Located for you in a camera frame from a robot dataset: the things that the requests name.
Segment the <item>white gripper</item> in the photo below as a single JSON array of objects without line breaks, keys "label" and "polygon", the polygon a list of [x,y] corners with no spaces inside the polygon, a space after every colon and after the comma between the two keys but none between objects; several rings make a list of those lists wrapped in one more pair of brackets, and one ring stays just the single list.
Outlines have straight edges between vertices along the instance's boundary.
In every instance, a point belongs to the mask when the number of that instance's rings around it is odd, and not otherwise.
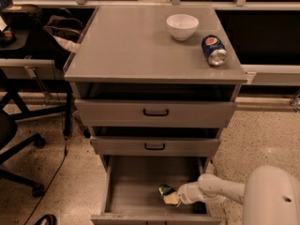
[{"label": "white gripper", "polygon": [[177,190],[177,194],[174,192],[165,195],[163,201],[169,205],[179,205],[180,201],[183,204],[192,204],[200,202],[203,198],[203,192],[199,189],[197,182],[184,184]]}]

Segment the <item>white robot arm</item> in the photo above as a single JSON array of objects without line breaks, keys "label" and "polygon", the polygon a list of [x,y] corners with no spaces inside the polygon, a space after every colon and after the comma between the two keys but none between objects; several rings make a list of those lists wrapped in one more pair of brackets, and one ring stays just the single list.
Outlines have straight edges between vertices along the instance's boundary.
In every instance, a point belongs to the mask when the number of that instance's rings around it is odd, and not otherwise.
[{"label": "white robot arm", "polygon": [[196,182],[175,190],[158,188],[166,204],[222,203],[226,198],[243,205],[243,225],[300,225],[300,181],[274,166],[260,166],[245,184],[203,173]]}]

